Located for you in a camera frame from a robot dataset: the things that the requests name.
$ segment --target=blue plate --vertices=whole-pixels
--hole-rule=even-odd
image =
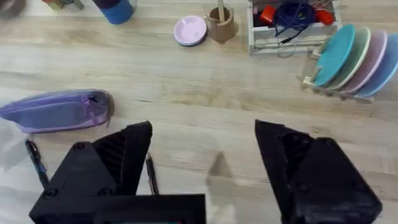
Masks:
[[[383,59],[372,77],[356,96],[369,97],[377,93],[392,78],[398,69],[398,34],[388,35],[387,48]]]
[[[322,69],[315,77],[314,85],[325,85],[338,73],[351,52],[354,38],[354,25],[343,26],[330,38],[318,60],[317,67]]]

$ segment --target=black pen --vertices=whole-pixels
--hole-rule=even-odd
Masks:
[[[46,174],[46,169],[42,161],[40,160],[41,158],[40,152],[37,149],[36,144],[28,139],[26,139],[25,141],[25,146],[30,155],[30,159],[32,159],[37,175],[39,175],[40,182],[42,183],[43,188],[45,189],[50,182]]]
[[[148,182],[149,182],[150,191],[152,192],[152,195],[159,195],[159,188],[157,186],[154,161],[152,160],[152,156],[149,154],[149,152],[147,153],[146,164],[147,164]]]

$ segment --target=blue cable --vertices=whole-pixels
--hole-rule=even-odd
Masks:
[[[314,22],[315,10],[307,0],[285,2],[274,14],[273,25],[275,27],[275,37],[290,28],[297,30],[298,32],[294,36],[280,42],[280,44],[286,44],[300,35],[301,32]],[[277,26],[282,26],[284,28],[278,31]]]

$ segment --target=screw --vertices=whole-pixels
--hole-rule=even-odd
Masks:
[[[86,147],[86,146],[85,146],[83,143],[78,142],[78,143],[76,143],[76,144],[73,146],[73,150],[74,150],[74,151],[80,151],[80,150],[84,149],[85,147]]]
[[[105,187],[97,193],[98,196],[109,196],[112,194],[112,189]]]
[[[44,190],[42,196],[44,199],[49,200],[51,198],[54,198],[57,195],[57,193],[58,193],[57,189],[47,189],[47,190]]]

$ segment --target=zipper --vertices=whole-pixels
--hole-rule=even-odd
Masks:
[[[90,104],[90,98],[87,96],[74,96],[74,97],[64,97],[64,98],[48,99],[48,100],[37,100],[37,101],[31,101],[31,102],[25,102],[25,103],[18,103],[15,106],[10,105],[12,107],[10,109],[6,109],[6,108],[4,108],[3,110],[0,109],[0,114],[1,113],[10,113],[10,112],[23,110],[23,109],[31,108],[31,107],[35,107],[35,106],[51,105],[51,104],[56,104],[56,103],[80,102],[80,103],[83,103],[85,106],[87,106],[87,103],[85,103],[85,101],[88,101],[88,104]]]

